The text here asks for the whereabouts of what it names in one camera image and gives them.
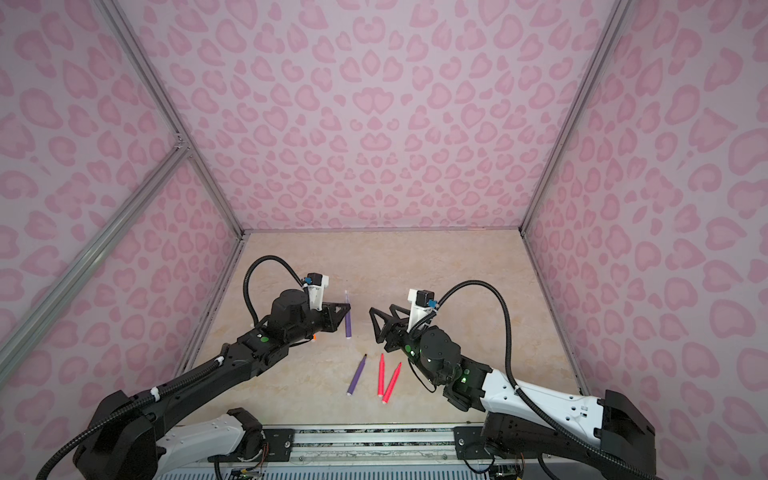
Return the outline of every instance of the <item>black cable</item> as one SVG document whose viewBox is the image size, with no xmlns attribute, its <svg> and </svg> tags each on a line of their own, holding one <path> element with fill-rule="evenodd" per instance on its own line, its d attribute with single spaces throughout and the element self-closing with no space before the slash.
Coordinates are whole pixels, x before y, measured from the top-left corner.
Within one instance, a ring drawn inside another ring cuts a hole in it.
<svg viewBox="0 0 768 480">
<path fill-rule="evenodd" d="M 439 308 L 440 308 L 440 302 L 438 302 L 438 306 L 432 312 L 427 313 L 427 316 L 425 316 L 424 318 L 422 318 L 421 320 L 419 320 L 413 325 L 413 327 L 411 328 L 411 332 L 409 334 L 411 336 L 411 340 L 415 340 L 419 338 L 422 335 L 422 333 L 424 333 L 423 329 L 421 329 L 421 326 L 424 324 L 429 325 L 432 319 L 435 318 L 435 315 L 437 315 L 437 310 Z"/>
<path fill-rule="evenodd" d="M 245 277 L 243 278 L 243 299 L 245 300 L 245 306 L 248 308 L 248 312 L 253 317 L 254 327 L 262 326 L 263 320 L 261 322 L 259 321 L 259 316 L 256 314 L 256 310 L 253 309 L 253 304 L 250 301 L 250 294 L 248 293 L 248 284 L 250 283 L 250 276 L 253 273 L 253 271 L 256 269 L 256 267 L 259 266 L 261 263 L 266 262 L 267 260 L 274 260 L 278 262 L 280 265 L 286 267 L 286 270 L 288 270 L 288 273 L 291 274 L 291 276 L 296 281 L 296 283 L 298 283 L 299 286 L 304 285 L 304 282 L 299 278 L 298 275 L 296 275 L 296 272 L 293 271 L 293 268 L 291 268 L 290 265 L 280 257 L 276 257 L 274 255 L 265 255 L 261 258 L 256 259 L 256 261 L 250 264 L 250 266 L 248 267 L 248 271 L 245 272 Z"/>
<path fill-rule="evenodd" d="M 292 348 L 292 347 L 294 347 L 294 346 L 303 345 L 303 344 L 305 344 L 305 343 L 308 343 L 308 342 L 311 342 L 311 341 L 312 341 L 312 340 L 311 340 L 311 339 L 309 339 L 309 340 L 304 340 L 304 341 L 302 341 L 302 342 L 291 343 L 291 344 L 288 346 L 288 348 Z"/>
<path fill-rule="evenodd" d="M 547 474 L 549 478 L 552 480 L 560 480 L 557 475 L 552 473 L 552 470 L 549 469 L 547 464 L 544 463 L 544 459 L 542 458 L 543 453 L 538 454 L 538 464 L 541 466 L 541 469 L 544 470 L 544 473 Z"/>
<path fill-rule="evenodd" d="M 181 380 L 179 383 L 175 383 L 170 386 L 166 384 L 166 386 L 158 387 L 157 389 L 158 394 L 162 398 L 172 393 L 175 393 L 184 387 L 187 387 L 195 382 L 198 382 L 203 377 L 211 374 L 218 367 L 219 367 L 219 362 L 216 359 L 213 359 L 211 360 L 211 364 L 207 368 L 199 371 L 195 375 L 189 376 L 186 379 Z M 48 461 L 42 466 L 42 468 L 40 468 L 40 472 L 38 472 L 35 479 L 36 480 L 47 479 L 48 476 L 51 474 L 51 470 L 53 470 L 56 464 L 58 464 L 65 456 L 67 456 L 69 452 L 74 450 L 78 445 L 84 442 L 88 437 L 95 434 L 96 432 L 104 428 L 106 425 L 109 425 L 112 422 L 116 422 L 117 420 L 130 415 L 134 410 L 142 409 L 145 406 L 148 406 L 154 402 L 155 402 L 155 399 L 153 396 L 146 396 L 141 400 L 134 400 L 133 402 L 126 405 L 125 407 L 115 410 L 108 417 L 99 420 L 98 422 L 96 422 L 95 425 L 90 427 L 88 430 L 81 432 L 79 435 L 77 435 L 72 440 L 67 442 L 63 447 L 61 447 L 55 454 L 53 454 L 53 456 L 48 459 Z"/>
<path fill-rule="evenodd" d="M 430 390 L 429 387 L 424 383 L 418 375 L 416 375 L 416 371 L 413 369 L 413 362 L 411 360 L 408 360 L 408 366 L 411 367 L 411 372 L 413 372 L 413 376 L 416 377 L 416 379 L 422 384 L 422 386 L 427 389 L 427 392 L 429 393 L 435 393 L 437 392 L 437 386 L 434 386 L 435 388 L 433 390 Z"/>
<path fill-rule="evenodd" d="M 528 395 L 523 391 L 523 389 L 520 388 L 520 385 L 518 385 L 517 380 L 515 380 L 515 376 L 512 375 L 512 367 L 511 367 L 512 365 L 512 324 L 509 317 L 509 310 L 507 309 L 507 303 L 504 301 L 504 297 L 502 297 L 502 295 L 498 292 L 498 290 L 496 290 L 495 287 L 493 287 L 493 285 L 491 285 L 490 283 L 486 283 L 482 280 L 466 280 L 464 282 L 461 282 L 458 285 L 455 285 L 445 295 L 442 296 L 442 298 L 438 302 L 438 308 L 442 306 L 442 304 L 451 295 L 453 295 L 460 289 L 464 288 L 465 286 L 469 286 L 469 285 L 483 286 L 488 290 L 491 290 L 491 292 L 493 292 L 493 294 L 496 296 L 496 299 L 498 300 L 498 302 L 502 305 L 502 312 L 504 313 L 504 324 L 505 324 L 505 330 L 506 330 L 506 350 L 505 350 L 505 356 L 504 356 L 504 367 L 507 374 L 507 380 L 509 381 L 512 389 L 515 391 L 515 395 L 519 396 L 520 399 L 525 403 L 525 405 L 527 405 L 531 410 L 533 410 L 534 413 L 539 416 L 539 418 L 547 422 L 547 425 L 552 427 L 560 435 L 563 435 L 566 439 L 582 447 L 584 450 L 587 451 L 588 455 L 592 454 L 595 457 L 599 458 L 602 462 L 613 465 L 615 468 L 625 470 L 626 472 L 629 472 L 635 477 L 640 478 L 642 480 L 660 480 L 656 475 L 643 472 L 639 468 L 629 465 L 624 460 L 621 460 L 620 458 L 614 457 L 612 455 L 608 455 L 602 452 L 600 449 L 596 449 L 594 446 L 586 443 L 586 441 L 574 435 L 574 433 L 571 432 L 571 430 L 566 429 L 559 422 L 557 422 L 552 417 L 547 415 L 547 413 L 541 408 L 539 408 L 539 406 L 536 405 L 536 403 L 528 397 Z M 429 315 L 425 316 L 423 319 L 418 321 L 413 326 L 414 328 L 411 330 L 411 333 L 413 333 L 415 328 L 417 326 L 420 326 L 421 323 L 428 323 L 429 321 L 431 321 L 436 314 L 437 312 L 433 311 Z"/>
<path fill-rule="evenodd" d="M 467 462 L 467 450 L 469 449 L 469 447 L 471 447 L 471 446 L 473 446 L 473 445 L 480 445 L 481 443 L 482 443 L 482 442 L 473 442 L 473 443 L 470 443 L 469 445 L 467 445 L 466 447 L 464 447 L 464 464 L 465 464 L 465 465 L 467 465 L 467 468 L 469 468 L 470 470 L 472 470 L 474 473 L 476 473 L 476 474 L 478 474 L 478 475 L 482 475 L 482 474 L 484 474 L 484 473 L 488 473 L 488 470 L 490 470 L 490 469 L 491 469 L 491 467 L 492 467 L 492 466 L 493 466 L 493 465 L 496 463 L 496 457 L 495 457 L 495 456 L 493 456 L 493 455 L 491 455 L 491 464 L 490 464 L 490 465 L 488 465 L 487 467 L 485 467 L 485 468 L 484 468 L 484 469 L 482 469 L 482 470 L 475 470 L 475 469 L 474 469 L 474 468 L 473 468 L 473 467 L 472 467 L 472 466 L 469 464 L 469 462 Z"/>
<path fill-rule="evenodd" d="M 216 480 L 224 480 L 221 477 L 221 465 L 219 465 L 219 455 L 214 457 L 214 474 L 216 474 Z"/>
</svg>

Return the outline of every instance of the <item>white plastic bracket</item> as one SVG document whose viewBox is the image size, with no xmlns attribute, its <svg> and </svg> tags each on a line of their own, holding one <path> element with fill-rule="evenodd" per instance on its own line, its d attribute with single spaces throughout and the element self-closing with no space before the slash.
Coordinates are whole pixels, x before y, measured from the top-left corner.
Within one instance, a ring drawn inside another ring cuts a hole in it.
<svg viewBox="0 0 768 480">
<path fill-rule="evenodd" d="M 323 291 L 326 288 L 328 288 L 327 275 L 323 275 L 323 281 L 320 285 L 306 285 L 307 292 L 310 294 L 310 309 L 318 312 L 323 309 Z"/>
<path fill-rule="evenodd" d="M 411 288 L 408 290 L 408 301 L 411 303 L 411 315 L 408 318 L 408 332 L 411 328 L 422 318 L 429 315 L 434 309 L 430 306 L 418 306 L 416 305 L 416 290 Z"/>
<path fill-rule="evenodd" d="M 540 409 L 560 425 L 571 430 L 580 439 L 594 446 L 600 446 L 600 439 L 594 436 L 594 430 L 601 429 L 603 425 L 603 407 L 598 404 L 598 397 L 558 392 L 520 380 L 518 384 Z M 486 375 L 482 389 L 485 396 L 480 399 L 480 402 L 487 412 L 513 415 L 551 428 L 519 396 L 515 395 L 515 389 L 501 371 L 493 369 Z"/>
</svg>

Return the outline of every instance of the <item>mounting plate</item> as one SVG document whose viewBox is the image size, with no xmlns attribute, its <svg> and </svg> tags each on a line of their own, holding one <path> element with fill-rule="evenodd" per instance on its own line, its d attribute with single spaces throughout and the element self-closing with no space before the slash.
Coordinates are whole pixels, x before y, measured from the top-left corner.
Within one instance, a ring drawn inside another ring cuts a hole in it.
<svg viewBox="0 0 768 480">
<path fill-rule="evenodd" d="M 482 427 L 453 427 L 456 458 L 459 460 L 483 460 L 492 458 L 484 449 Z"/>
<path fill-rule="evenodd" d="M 266 443 L 270 446 L 270 452 L 266 456 L 267 462 L 288 462 L 293 450 L 294 429 L 264 429 Z"/>
</svg>

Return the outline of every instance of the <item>red marker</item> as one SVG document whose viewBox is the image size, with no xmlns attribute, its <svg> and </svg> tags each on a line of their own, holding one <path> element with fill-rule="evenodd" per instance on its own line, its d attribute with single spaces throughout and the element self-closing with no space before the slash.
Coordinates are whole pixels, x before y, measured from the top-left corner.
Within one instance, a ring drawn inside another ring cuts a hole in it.
<svg viewBox="0 0 768 480">
<path fill-rule="evenodd" d="M 397 383 L 397 377 L 400 376 L 400 367 L 402 366 L 402 362 L 397 364 L 397 368 L 395 369 L 395 372 L 392 374 L 392 379 L 389 380 L 389 386 L 386 388 L 386 393 L 384 394 L 384 400 L 382 400 L 382 403 L 389 403 L 389 397 L 392 396 L 392 390 L 395 389 L 395 384 Z"/>
<path fill-rule="evenodd" d="M 379 397 L 384 396 L 384 354 L 382 353 L 382 359 L 379 360 Z"/>
</svg>

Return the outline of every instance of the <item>beige marble table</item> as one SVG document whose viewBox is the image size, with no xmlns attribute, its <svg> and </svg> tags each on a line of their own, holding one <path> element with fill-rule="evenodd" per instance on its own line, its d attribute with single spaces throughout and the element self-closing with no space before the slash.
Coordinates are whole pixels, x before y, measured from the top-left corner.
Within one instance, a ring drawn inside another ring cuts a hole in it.
<svg viewBox="0 0 768 480">
<path fill-rule="evenodd" d="M 371 306 L 408 307 L 410 288 L 432 290 L 439 298 L 451 286 L 485 280 L 505 298 L 511 314 L 512 371 L 518 379 L 563 392 L 578 392 L 574 374 L 555 331 L 525 247 L 516 230 L 255 233 L 250 236 L 216 319 L 197 356 L 199 364 L 218 354 L 252 326 L 242 297 L 248 266 L 262 255 L 285 259 L 303 276 L 330 277 L 326 302 L 343 302 L 349 291 L 353 337 L 343 324 L 336 333 L 319 333 L 317 341 L 290 350 L 287 358 L 262 376 L 241 383 L 190 415 L 184 423 L 212 419 L 244 407 L 265 425 L 343 423 L 481 422 L 485 414 L 460 412 L 430 394 L 404 364 L 389 404 L 376 395 L 379 355 L 368 314 Z M 250 294 L 259 316 L 270 312 L 282 290 L 295 288 L 288 272 L 275 262 L 259 265 Z M 470 286 L 454 294 L 435 324 L 462 347 L 462 354 L 504 369 L 504 319 L 496 298 Z M 354 396 L 346 394 L 358 362 L 368 354 Z M 386 353 L 386 381 L 401 352 Z"/>
</svg>

